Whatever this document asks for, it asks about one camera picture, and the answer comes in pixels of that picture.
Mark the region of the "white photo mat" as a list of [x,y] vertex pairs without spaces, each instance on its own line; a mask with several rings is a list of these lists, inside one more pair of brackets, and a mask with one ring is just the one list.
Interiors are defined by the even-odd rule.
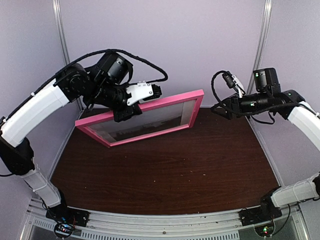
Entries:
[[182,113],[181,113],[181,121],[180,125],[190,125],[194,108],[195,108],[196,100],[185,101],[182,105]]

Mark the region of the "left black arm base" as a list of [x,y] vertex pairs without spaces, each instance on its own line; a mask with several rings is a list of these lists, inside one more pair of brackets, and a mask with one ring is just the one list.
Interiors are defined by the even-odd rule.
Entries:
[[42,199],[42,206],[46,210],[45,217],[59,223],[86,227],[90,213],[86,210],[68,207],[64,194],[61,191],[59,194],[61,197],[61,203],[55,207],[48,207]]

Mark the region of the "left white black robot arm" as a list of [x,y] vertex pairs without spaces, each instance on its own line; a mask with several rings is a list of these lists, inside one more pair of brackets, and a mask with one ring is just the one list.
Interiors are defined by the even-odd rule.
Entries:
[[0,158],[10,175],[21,177],[61,222],[72,218],[63,193],[34,163],[28,134],[56,110],[82,99],[87,108],[99,104],[110,108],[116,122],[141,114],[139,101],[153,95],[149,82],[131,83],[133,65],[130,53],[107,49],[99,61],[83,67],[76,59],[1,119]]

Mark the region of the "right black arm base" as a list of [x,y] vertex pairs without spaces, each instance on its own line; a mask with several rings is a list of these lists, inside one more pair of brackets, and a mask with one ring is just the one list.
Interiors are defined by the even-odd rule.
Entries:
[[239,211],[238,215],[243,227],[272,221],[282,216],[281,209],[273,204],[271,195],[271,193],[264,195],[260,199],[260,206],[243,208]]

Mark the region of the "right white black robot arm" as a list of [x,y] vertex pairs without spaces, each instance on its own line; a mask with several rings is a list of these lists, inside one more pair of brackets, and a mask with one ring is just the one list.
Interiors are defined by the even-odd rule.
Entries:
[[[312,109],[306,100],[295,90],[283,91],[273,67],[254,70],[253,80],[256,93],[247,94],[240,80],[229,71],[220,70],[211,79],[210,85],[217,103],[210,110],[225,119],[248,117],[267,112],[269,125],[275,123],[274,116],[279,114],[284,120],[297,127],[318,149],[320,147],[320,114]],[[229,89],[235,93],[220,99],[215,89],[215,80],[222,76]],[[268,220],[280,208],[292,203],[320,198],[320,174],[272,190],[261,199],[261,206],[256,210],[259,220]]]

